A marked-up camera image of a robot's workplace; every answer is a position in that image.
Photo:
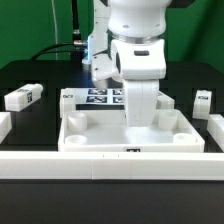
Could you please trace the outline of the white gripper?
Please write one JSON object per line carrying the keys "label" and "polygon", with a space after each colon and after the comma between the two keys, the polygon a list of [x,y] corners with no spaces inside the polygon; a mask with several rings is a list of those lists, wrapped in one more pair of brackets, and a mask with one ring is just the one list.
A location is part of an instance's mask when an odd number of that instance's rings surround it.
{"label": "white gripper", "polygon": [[111,59],[123,83],[128,126],[149,126],[154,118],[159,80],[166,75],[164,40],[148,44],[111,42]]}

